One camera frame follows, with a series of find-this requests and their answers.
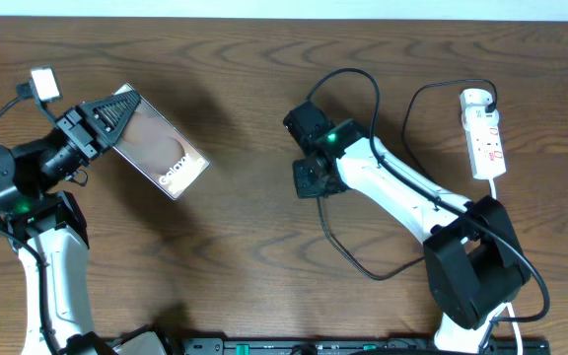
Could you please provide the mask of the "smartphone with bronze back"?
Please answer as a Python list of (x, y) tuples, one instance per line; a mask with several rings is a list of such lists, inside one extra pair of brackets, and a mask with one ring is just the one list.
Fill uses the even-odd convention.
[(172, 200), (179, 199), (210, 166), (144, 97), (113, 149)]

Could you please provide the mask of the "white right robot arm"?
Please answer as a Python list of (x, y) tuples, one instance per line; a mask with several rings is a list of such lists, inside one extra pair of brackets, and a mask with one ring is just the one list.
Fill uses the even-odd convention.
[(348, 189), (379, 204), (423, 246), (431, 294), (443, 312), (434, 344), (476, 354), (493, 321), (530, 278), (503, 205), (448, 191), (392, 154), (354, 119), (335, 124), (313, 103), (292, 109), (283, 124), (304, 153), (293, 163), (301, 198)]

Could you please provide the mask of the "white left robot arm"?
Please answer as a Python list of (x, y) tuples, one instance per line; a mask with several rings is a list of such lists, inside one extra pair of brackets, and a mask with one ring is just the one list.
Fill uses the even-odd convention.
[(142, 98), (135, 91), (74, 106), (55, 117), (43, 138), (0, 145), (0, 235), (24, 267), (26, 354), (111, 354), (95, 332), (87, 287), (87, 223), (72, 193), (75, 181), (119, 140)]

